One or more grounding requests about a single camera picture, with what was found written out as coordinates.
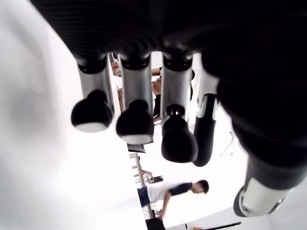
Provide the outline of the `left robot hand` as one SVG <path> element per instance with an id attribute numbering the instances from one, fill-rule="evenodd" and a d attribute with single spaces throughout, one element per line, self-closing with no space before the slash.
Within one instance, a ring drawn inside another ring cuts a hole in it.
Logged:
<path id="1" fill-rule="evenodd" d="M 77 61 L 84 99 L 72 124 L 113 118 L 106 69 L 120 55 L 124 112 L 116 132 L 153 139 L 151 53 L 163 54 L 163 157 L 206 165 L 221 105 L 248 153 L 234 200 L 240 217 L 274 212 L 307 176 L 307 3 L 304 0 L 35 0 Z"/>

